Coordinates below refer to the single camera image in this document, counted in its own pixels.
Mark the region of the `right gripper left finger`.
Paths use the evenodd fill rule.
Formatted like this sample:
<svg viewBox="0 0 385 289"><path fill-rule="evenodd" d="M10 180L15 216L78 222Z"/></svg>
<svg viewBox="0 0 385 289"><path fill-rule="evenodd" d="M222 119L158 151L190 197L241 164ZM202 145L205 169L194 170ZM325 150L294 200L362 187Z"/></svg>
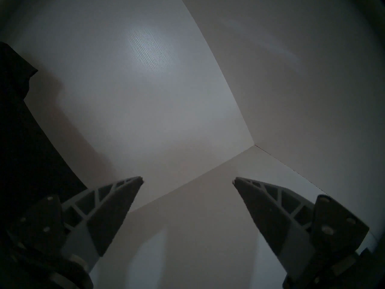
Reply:
<svg viewBox="0 0 385 289"><path fill-rule="evenodd" d="M141 176L88 188L61 202L49 194L8 227L20 247L49 257L76 256L92 269L112 243L144 181Z"/></svg>

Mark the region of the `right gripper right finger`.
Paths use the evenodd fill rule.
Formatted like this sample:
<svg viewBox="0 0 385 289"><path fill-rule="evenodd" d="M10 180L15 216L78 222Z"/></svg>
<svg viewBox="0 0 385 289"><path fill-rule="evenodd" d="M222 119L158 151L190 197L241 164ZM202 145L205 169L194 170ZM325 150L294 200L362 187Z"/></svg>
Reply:
<svg viewBox="0 0 385 289"><path fill-rule="evenodd" d="M332 197L321 194L312 203L288 188L242 177L233 185L286 280L333 280L356 264L369 227Z"/></svg>

